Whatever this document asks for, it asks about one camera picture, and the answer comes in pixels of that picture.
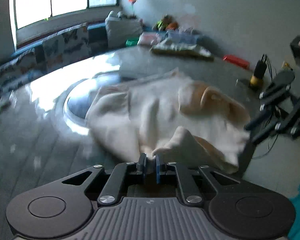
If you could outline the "cream fleece garment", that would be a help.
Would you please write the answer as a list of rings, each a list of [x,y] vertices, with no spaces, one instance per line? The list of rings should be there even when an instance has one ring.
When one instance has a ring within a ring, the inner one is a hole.
[[[160,155],[228,174],[239,170],[250,137],[242,104],[178,70],[101,87],[85,120],[95,140],[122,161]]]

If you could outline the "red plastic stool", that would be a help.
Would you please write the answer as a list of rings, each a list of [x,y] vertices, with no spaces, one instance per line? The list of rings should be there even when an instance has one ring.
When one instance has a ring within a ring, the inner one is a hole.
[[[249,69],[250,63],[240,57],[237,57],[232,54],[227,54],[223,56],[223,60],[226,62],[230,62],[238,67],[241,67],[243,69]]]

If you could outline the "grey quilted star table cover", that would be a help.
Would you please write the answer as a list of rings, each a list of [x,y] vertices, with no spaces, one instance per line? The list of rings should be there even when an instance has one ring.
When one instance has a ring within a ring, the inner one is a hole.
[[[0,239],[11,239],[6,207],[20,193],[95,164],[113,168],[117,159],[88,135],[73,132],[63,106],[75,85],[100,74],[118,73],[121,81],[178,69],[243,104],[251,116],[260,107],[257,94],[243,85],[251,72],[219,58],[213,61],[154,55],[130,47],[70,64],[19,88],[0,113]]]

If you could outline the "clear plastic storage box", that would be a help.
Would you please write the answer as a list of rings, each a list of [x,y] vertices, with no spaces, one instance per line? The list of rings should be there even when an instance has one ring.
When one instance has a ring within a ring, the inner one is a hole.
[[[189,29],[168,30],[166,37],[174,43],[198,44],[203,35],[198,31]]]

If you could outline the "black round cooktop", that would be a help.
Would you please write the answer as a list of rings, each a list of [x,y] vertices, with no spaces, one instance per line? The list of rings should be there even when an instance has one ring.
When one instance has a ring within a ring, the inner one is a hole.
[[[88,135],[89,129],[85,124],[85,116],[93,103],[98,90],[103,86],[115,85],[121,82],[118,73],[100,74],[85,79],[70,90],[64,106],[64,121],[75,133]]]

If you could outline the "green floral folded blanket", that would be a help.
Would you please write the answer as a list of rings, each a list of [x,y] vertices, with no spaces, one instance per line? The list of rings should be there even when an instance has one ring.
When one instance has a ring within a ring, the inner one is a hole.
[[[208,61],[214,60],[211,52],[198,44],[175,43],[168,38],[154,45],[150,49],[150,52],[158,55],[191,57]]]

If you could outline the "orange plush toy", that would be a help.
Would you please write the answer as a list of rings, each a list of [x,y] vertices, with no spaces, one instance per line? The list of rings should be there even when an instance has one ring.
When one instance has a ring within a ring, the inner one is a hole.
[[[167,25],[166,27],[166,31],[169,31],[169,30],[172,30],[172,31],[175,31],[179,28],[179,24],[177,22],[172,22],[170,24]]]

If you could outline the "teddy bear in green vest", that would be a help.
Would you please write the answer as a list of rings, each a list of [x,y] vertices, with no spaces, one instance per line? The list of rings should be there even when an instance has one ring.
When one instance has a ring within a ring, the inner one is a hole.
[[[154,31],[165,31],[169,24],[173,21],[171,15],[165,15],[161,20],[159,20],[152,28]]]

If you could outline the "pink white folded cloth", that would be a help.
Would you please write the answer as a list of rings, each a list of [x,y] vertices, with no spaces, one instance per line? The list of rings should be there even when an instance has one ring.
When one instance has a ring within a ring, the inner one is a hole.
[[[138,46],[148,46],[151,47],[162,41],[162,37],[155,32],[143,32],[138,40]]]

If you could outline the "small butterfly cushion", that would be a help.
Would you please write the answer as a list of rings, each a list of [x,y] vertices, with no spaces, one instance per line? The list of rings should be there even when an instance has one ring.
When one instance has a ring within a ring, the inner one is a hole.
[[[47,73],[45,62],[37,62],[36,50],[29,49],[0,65],[0,98]]]

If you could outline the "green plastic bowl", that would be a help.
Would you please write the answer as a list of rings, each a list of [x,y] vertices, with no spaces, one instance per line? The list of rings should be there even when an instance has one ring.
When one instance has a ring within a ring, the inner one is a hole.
[[[126,47],[134,47],[138,45],[139,37],[132,37],[126,40]]]

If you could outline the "large butterfly cushion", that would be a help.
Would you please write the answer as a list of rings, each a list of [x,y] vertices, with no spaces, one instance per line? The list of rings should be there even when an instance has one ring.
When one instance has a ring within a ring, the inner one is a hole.
[[[87,24],[61,30],[42,42],[47,72],[53,72],[91,56]]]

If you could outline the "blue bench sofa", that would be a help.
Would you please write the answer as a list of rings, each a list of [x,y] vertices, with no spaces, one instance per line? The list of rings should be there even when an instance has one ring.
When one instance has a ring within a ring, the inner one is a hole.
[[[108,51],[109,48],[108,48],[108,39],[107,39],[105,23],[103,22],[103,23],[87,25],[87,28],[88,28],[88,34],[89,34],[89,46],[91,48],[91,56],[90,57],[95,56],[95,55],[100,55],[100,54],[103,54],[106,51]],[[37,62],[38,63],[43,62],[43,61],[45,62],[44,51],[43,51],[43,46],[42,46],[43,39],[33,42],[31,44],[28,44],[21,49],[18,49],[15,53],[13,53],[10,56],[8,61],[11,61],[12,59],[18,57],[23,52],[34,48],[36,50]]]

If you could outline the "grey plain cushion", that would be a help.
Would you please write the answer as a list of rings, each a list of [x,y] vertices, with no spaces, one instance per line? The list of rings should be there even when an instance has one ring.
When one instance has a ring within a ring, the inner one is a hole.
[[[138,20],[119,18],[114,11],[105,19],[105,26],[109,49],[124,47],[129,38],[139,37],[143,32]]]

